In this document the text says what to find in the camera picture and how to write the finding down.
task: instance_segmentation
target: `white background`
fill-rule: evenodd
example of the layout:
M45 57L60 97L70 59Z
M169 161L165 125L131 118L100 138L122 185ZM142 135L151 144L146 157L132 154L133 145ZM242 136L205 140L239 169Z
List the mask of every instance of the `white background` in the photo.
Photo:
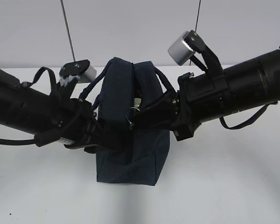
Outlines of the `white background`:
M175 65L169 46L194 30L199 0L64 0L77 59L105 66L114 56ZM280 46L280 0L202 0L198 34L222 64ZM0 67L71 62L60 0L0 0Z
M160 69L176 89L179 75L197 71ZM32 80L37 69L6 71L24 81ZM42 78L35 88L49 93L49 79ZM93 101L99 88L88 100ZM254 112L226 120L235 125ZM0 126L0 137L32 136ZM225 130L214 120L192 139L176 142L172 136L154 187L96 183L95 155L58 143L0 146L0 224L32 223L280 224L280 105L269 107L243 130Z

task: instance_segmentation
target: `dark blue fabric bag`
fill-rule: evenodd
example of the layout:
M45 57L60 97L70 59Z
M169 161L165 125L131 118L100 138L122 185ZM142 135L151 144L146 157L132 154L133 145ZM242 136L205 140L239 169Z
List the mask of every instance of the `dark blue fabric bag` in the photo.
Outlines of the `dark blue fabric bag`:
M124 139L124 144L121 151L95 148L98 182L157 183L169 151L169 131L130 131L126 120L126 113L134 106L135 83L141 89L140 110L163 94L156 72L160 75L152 62L132 64L116 57L103 71L105 78L101 93L93 106L98 106L98 119L103 119L116 130ZM163 74L159 78L167 89L172 88Z

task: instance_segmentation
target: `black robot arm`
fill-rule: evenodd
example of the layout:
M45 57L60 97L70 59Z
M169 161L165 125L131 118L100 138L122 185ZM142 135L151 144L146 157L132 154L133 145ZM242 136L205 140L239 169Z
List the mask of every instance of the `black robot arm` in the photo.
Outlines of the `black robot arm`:
M229 129L247 126L268 105L280 101L280 49L223 70L217 56L197 33L190 31L182 34L168 52L179 65L190 59L205 73L197 77L184 74L178 78L179 91L168 88L149 106L140 105L131 122L135 129L167 129L174 132L177 140L183 140L193 137L203 122L220 118L222 125L229 128L224 116L263 105L251 119ZM202 55L205 65L195 53ZM78 82L89 82L89 68L88 60L68 63L61 68L59 83L53 71L45 67L31 83L20 83L0 70L0 124L34 134L31 140L0 139L0 144L43 146L61 141L71 149L99 145L120 150L123 141L116 130L102 120L98 122L91 103L85 100L89 88L80 99L70 98ZM31 88L44 71L49 73L50 95ZM165 77L161 71L155 72Z
M76 84L87 78L80 76L85 75L90 64L84 60L75 65L69 63L61 69L62 77L66 77L67 71L77 75L62 86L60 82L56 83L54 72L45 67L39 69L32 83L20 83L19 79L0 69L0 124L34 134L32 140L0 139L0 144L36 144L40 147L60 141L70 149L95 145L114 150L120 147L116 133L95 119L91 103L70 98ZM44 71L49 73L50 95L31 88Z
M185 32L168 50L179 64L192 60L205 73L178 77L179 91L163 96L134 116L135 128L163 128L174 132L177 140L191 138L209 120L262 106L240 129L253 123L270 104L280 101L280 49L258 56L225 70L217 56L194 31ZM195 53L200 53L206 66Z

